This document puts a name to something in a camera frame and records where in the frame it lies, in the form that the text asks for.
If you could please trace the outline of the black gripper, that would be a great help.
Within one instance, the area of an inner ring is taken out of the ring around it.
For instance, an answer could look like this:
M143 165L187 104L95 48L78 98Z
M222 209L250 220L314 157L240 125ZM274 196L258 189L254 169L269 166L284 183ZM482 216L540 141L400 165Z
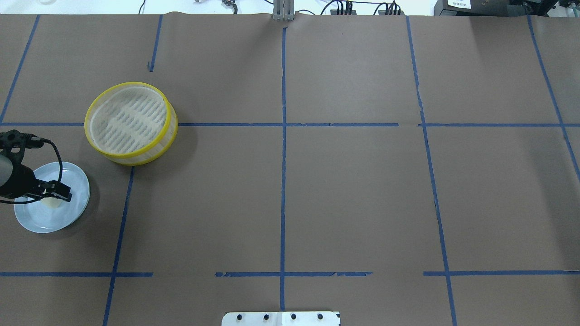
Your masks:
M40 201L45 198L55 198L70 202L72 198L69 186L58 180L37 180L33 171L21 164L2 164L0 181L0 196L6 199L26 197ZM38 186L45 192L39 192Z

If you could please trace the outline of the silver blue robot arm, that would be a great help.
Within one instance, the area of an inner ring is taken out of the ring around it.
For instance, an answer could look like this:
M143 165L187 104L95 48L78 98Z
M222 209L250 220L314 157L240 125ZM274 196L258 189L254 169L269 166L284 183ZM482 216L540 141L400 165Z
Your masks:
M62 183L63 162L58 162L57 180L37 179L32 169L1 156L0 165L0 196L1 202L11 205L25 205L46 198L55 198L70 202L71 188Z

